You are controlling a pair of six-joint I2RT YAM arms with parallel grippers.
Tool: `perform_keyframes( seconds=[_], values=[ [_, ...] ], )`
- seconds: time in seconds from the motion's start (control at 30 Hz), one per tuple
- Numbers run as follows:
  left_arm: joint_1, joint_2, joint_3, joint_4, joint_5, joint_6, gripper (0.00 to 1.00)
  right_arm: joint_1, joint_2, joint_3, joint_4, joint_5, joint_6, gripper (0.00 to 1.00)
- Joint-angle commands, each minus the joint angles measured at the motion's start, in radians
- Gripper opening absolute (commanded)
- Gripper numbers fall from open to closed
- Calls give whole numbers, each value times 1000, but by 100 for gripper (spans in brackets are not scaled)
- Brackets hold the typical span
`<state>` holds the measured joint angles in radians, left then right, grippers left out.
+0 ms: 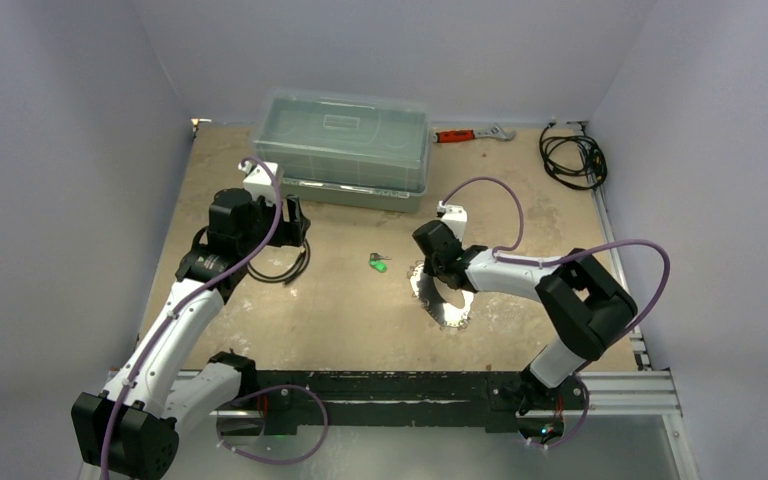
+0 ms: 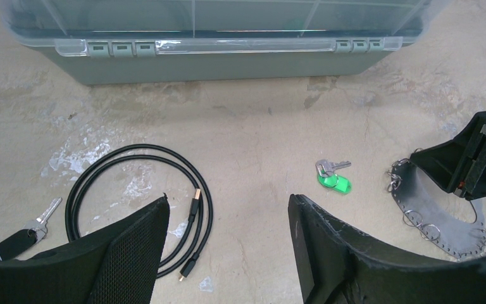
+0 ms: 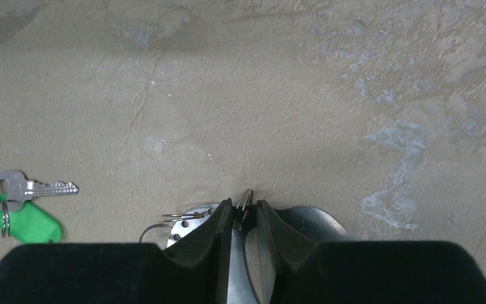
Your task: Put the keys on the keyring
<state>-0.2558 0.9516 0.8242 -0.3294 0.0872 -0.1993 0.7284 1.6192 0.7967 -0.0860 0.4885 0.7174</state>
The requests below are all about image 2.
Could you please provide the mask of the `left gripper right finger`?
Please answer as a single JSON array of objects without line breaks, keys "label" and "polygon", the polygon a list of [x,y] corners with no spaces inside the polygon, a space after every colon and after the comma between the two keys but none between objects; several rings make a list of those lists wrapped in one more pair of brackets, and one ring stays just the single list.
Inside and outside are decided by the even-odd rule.
[{"label": "left gripper right finger", "polygon": [[486,256],[457,263],[397,248],[302,194],[288,214],[305,303],[486,303]]}]

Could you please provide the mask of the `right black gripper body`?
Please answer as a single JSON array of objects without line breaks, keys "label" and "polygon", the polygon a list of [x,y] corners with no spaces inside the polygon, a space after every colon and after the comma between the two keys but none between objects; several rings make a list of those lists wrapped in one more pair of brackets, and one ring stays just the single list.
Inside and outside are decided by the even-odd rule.
[{"label": "right black gripper body", "polygon": [[446,193],[469,201],[486,197],[486,111],[475,113],[453,139],[409,159]]}]

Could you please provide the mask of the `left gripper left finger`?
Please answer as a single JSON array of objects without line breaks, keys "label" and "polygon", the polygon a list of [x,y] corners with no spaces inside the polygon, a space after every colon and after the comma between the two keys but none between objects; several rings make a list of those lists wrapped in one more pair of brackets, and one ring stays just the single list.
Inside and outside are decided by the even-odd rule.
[{"label": "left gripper left finger", "polygon": [[0,303],[150,303],[169,217],[162,196],[78,240],[0,262]]}]

